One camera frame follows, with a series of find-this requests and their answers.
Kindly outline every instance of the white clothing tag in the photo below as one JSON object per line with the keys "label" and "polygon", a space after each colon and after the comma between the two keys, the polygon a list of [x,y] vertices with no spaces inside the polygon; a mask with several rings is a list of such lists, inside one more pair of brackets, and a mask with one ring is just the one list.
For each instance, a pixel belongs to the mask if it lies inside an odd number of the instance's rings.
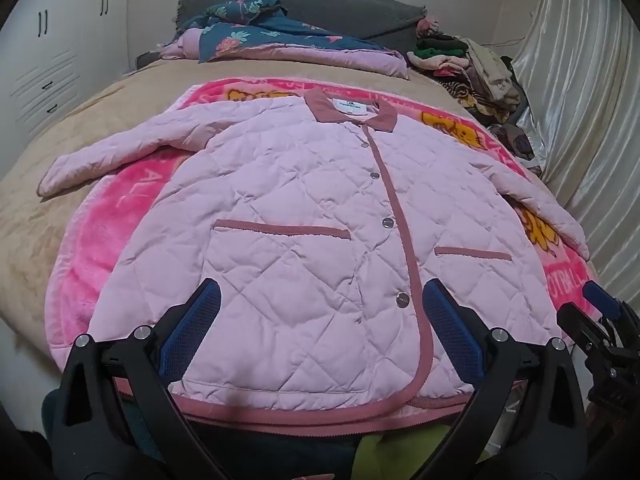
{"label": "white clothing tag", "polygon": [[367,115],[367,105],[355,103],[353,101],[344,101],[343,99],[332,99],[335,108],[343,114],[349,115]]}

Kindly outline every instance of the jacket sleeve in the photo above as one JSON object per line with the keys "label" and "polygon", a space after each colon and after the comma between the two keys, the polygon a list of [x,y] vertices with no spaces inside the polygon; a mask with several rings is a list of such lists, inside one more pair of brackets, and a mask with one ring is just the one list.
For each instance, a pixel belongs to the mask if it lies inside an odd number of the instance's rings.
{"label": "jacket sleeve", "polygon": [[290,99],[224,101],[165,112],[131,130],[120,132],[69,155],[59,156],[38,185],[41,197],[98,178],[124,164],[153,153],[161,146],[189,152],[204,149],[216,134],[270,108],[287,105]]}
{"label": "jacket sleeve", "polygon": [[558,232],[569,247],[580,254],[584,260],[589,260],[589,248],[582,227],[559,205],[551,193],[546,193],[498,160],[484,153],[476,152],[456,140],[453,142],[456,144],[459,154],[482,173],[494,185],[499,194],[511,196],[526,206],[533,214],[544,219]]}

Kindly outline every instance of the pink quilted jacket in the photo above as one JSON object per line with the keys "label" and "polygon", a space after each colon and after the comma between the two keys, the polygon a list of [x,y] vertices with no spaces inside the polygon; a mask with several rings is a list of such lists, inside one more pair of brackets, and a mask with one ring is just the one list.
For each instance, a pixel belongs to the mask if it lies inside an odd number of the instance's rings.
{"label": "pink quilted jacket", "polygon": [[103,340],[154,324],[211,277],[222,309],[171,391],[201,418],[290,426],[367,420],[416,399],[445,406],[472,391],[422,309],[431,278],[489,327],[533,343],[561,335],[540,260],[501,195],[587,258],[577,222],[387,102],[368,112],[346,116],[319,89],[196,105],[60,157],[42,196],[159,146],[196,152],[134,232],[89,332]]}

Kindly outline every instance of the jacket collar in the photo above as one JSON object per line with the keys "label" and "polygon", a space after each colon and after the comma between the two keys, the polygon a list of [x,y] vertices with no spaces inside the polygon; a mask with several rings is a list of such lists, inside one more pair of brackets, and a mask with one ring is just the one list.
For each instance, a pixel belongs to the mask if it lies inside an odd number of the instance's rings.
{"label": "jacket collar", "polygon": [[380,132],[391,133],[398,122],[398,112],[396,108],[384,99],[366,103],[375,104],[378,107],[378,114],[366,121],[353,119],[336,110],[334,104],[318,87],[305,92],[305,103],[319,123],[343,123],[349,121],[354,124],[366,124],[370,128],[379,130]]}

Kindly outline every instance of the floral blanket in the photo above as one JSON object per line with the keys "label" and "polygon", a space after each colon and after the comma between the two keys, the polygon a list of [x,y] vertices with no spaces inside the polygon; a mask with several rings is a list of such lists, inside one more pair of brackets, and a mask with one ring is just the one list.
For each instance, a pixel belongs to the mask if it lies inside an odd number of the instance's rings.
{"label": "floral blanket", "polygon": [[[192,87],[169,110],[225,100],[302,95],[318,86],[348,100],[383,98],[399,114],[433,126],[526,177],[513,155],[478,124],[382,92],[293,78],[229,78]],[[190,155],[165,148],[103,177],[72,216],[49,281],[45,306],[46,318],[56,320],[47,323],[47,342],[60,367],[66,362],[62,349],[88,329],[100,291],[133,231],[175,170]],[[573,301],[595,319],[595,309],[582,297],[582,285],[593,279],[585,261],[545,221],[521,203],[511,199],[509,202],[536,248],[554,306],[560,308],[563,303]]]}
{"label": "floral blanket", "polygon": [[324,28],[290,20],[280,0],[233,0],[209,7],[186,20],[177,40],[189,28],[203,29],[200,62],[264,44],[307,46],[326,50],[385,50],[370,41],[341,36]]}

